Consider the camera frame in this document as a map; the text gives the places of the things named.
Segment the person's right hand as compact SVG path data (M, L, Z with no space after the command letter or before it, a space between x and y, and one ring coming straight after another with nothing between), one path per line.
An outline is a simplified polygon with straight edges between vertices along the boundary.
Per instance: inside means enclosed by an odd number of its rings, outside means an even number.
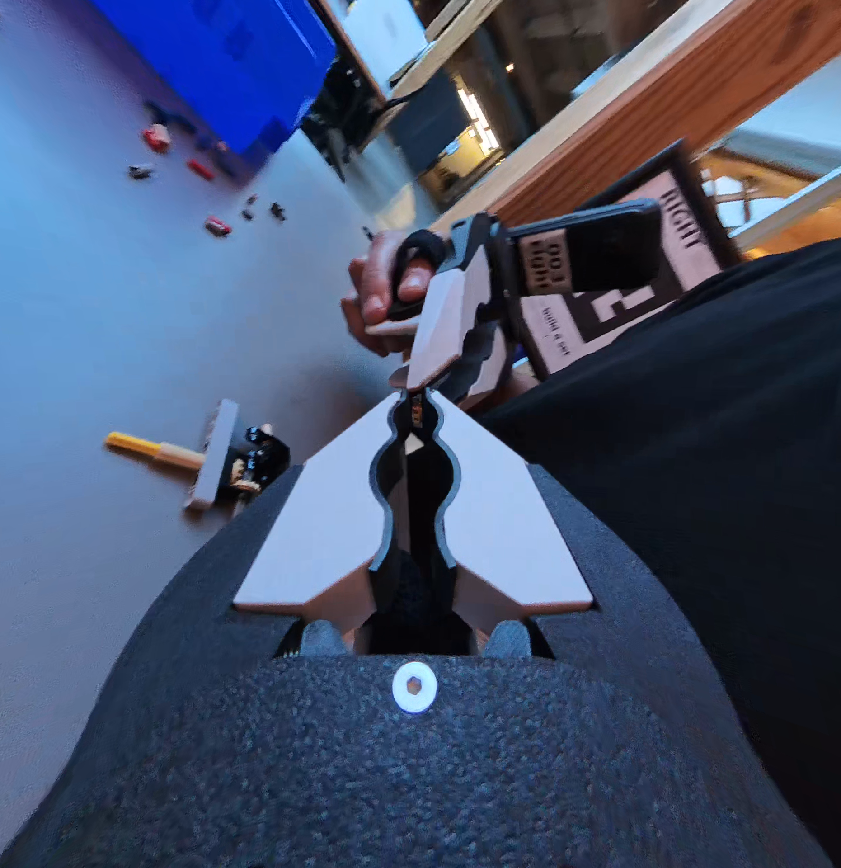
M393 270L396 254L406 233L384 230L377 233L364 258L354 258L348 266L353 295L340 299L348 331L368 351L379 357L410 350L412 339L404 336L371 335L366 329L388 319L393 304Z

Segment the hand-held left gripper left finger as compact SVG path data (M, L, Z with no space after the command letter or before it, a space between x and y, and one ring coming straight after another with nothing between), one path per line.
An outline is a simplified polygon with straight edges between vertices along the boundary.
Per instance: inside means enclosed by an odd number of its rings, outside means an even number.
M326 621L342 636L382 609L393 583L370 575L395 532L409 545L405 434L385 398L302 466L262 548L235 593L241 612Z

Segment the wooden beam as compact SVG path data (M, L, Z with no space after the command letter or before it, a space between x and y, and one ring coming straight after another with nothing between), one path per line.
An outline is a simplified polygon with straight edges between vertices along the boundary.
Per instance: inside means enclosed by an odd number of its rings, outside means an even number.
M701 152L841 54L841 1L691 1L445 212L567 213L668 145Z

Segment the red tan blue lego axle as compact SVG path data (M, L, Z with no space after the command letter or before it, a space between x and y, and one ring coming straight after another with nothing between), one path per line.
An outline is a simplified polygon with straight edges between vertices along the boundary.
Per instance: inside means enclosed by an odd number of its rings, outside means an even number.
M174 127L189 136L197 134L197 125L185 115L165 109L152 100L144 100L143 107L150 123L142 131L142 137L148 147L156 153L163 154L169 151L173 142L171 129Z

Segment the blue plastic bin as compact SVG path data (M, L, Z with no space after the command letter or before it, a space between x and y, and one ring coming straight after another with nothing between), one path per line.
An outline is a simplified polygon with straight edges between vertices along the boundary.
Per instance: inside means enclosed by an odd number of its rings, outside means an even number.
M166 87L148 97L225 141L200 162L235 185L250 180L302 125L336 44L304 1L94 1L90 5Z

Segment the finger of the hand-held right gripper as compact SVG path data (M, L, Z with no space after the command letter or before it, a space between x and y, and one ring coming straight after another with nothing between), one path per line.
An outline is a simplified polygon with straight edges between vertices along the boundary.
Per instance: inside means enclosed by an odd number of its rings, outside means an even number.
M476 325L465 336L462 355L435 381L435 390L464 411L485 402L512 368L513 343L502 325Z
M488 266L455 268L433 277L409 363L391 376L393 390L419 392L447 375L463 355L479 306L488 304L491 295Z

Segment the person's black clothing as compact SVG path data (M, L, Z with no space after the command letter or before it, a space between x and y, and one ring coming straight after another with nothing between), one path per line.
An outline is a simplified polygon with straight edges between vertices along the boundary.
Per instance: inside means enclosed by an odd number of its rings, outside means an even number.
M841 866L841 239L708 279L483 425L660 580Z

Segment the white box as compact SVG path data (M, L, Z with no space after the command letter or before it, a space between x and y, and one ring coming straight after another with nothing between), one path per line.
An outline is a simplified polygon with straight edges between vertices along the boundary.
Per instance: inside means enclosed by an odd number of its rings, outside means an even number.
M428 45L426 29L409 1L349 2L342 25L372 77L389 91L395 75Z

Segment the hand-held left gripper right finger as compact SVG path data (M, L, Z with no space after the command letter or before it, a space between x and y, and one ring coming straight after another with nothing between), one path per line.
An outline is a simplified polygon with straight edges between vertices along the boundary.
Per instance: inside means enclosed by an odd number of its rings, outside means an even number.
M490 636L505 621L583 612L592 594L528 464L435 390L434 442L453 462L441 517L455 568L452 608Z

